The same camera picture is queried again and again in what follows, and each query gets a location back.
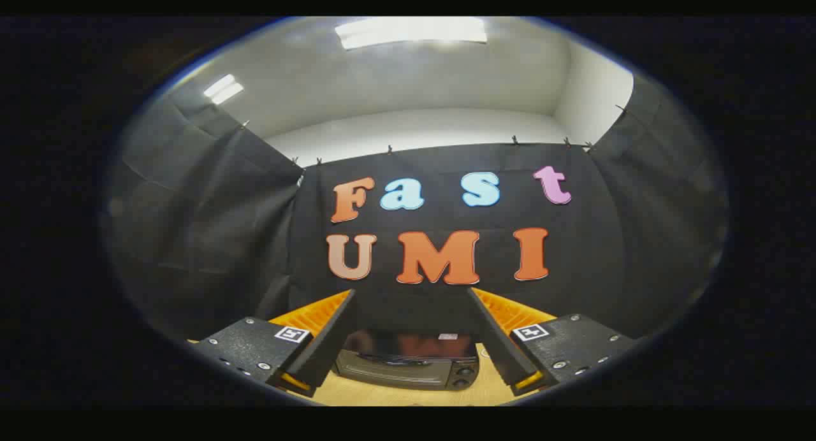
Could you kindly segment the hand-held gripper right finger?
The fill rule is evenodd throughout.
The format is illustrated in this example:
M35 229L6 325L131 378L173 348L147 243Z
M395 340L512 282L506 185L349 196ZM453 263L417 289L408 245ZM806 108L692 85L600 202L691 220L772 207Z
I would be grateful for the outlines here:
M556 317L475 287L469 298L482 345L516 396L565 385L638 344L585 314Z

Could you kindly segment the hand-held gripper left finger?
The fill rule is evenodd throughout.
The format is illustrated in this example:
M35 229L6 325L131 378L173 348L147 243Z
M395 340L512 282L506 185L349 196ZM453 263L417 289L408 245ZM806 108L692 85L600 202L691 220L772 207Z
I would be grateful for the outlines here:
M355 327L356 292L350 289L277 318L237 320L187 344L248 379L312 397Z

